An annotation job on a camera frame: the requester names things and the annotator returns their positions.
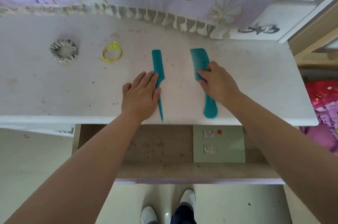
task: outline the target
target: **forearm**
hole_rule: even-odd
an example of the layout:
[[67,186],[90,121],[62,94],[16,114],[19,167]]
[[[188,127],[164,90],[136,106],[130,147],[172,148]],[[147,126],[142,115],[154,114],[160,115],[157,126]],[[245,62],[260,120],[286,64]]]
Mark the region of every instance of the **forearm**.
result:
[[244,94],[226,107],[319,221],[336,221],[338,158]]
[[139,125],[120,115],[60,166],[5,223],[95,223]]

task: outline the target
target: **stain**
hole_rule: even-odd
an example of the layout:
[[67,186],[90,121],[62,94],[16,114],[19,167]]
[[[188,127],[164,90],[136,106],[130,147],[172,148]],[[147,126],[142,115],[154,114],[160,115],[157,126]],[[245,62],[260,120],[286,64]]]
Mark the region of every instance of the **stain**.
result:
[[16,78],[12,78],[12,79],[7,80],[7,84],[9,86],[15,85],[17,82],[18,82],[18,80]]

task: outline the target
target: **dark pants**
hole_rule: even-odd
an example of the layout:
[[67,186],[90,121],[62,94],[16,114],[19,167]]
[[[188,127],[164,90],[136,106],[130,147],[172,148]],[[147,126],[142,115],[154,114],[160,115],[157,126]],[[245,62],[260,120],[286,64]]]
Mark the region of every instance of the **dark pants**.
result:
[[196,224],[194,211],[188,203],[181,203],[171,217],[170,224]]

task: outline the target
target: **shoe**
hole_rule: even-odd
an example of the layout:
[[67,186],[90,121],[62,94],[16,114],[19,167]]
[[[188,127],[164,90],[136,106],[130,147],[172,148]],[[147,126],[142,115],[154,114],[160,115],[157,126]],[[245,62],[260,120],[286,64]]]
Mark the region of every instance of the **shoe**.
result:
[[188,203],[194,209],[196,203],[195,193],[191,189],[184,191],[183,196],[181,197],[180,204],[181,203]]
[[150,222],[157,223],[157,216],[156,216],[154,209],[151,206],[147,206],[142,210],[141,223],[148,224]]

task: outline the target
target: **left hand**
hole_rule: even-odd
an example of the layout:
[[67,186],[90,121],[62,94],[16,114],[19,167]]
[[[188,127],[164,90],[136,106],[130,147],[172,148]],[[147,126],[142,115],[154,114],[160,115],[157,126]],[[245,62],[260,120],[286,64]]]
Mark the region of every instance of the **left hand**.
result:
[[133,81],[122,87],[122,114],[130,115],[142,123],[155,111],[160,98],[161,89],[156,89],[158,74],[153,71],[142,72]]

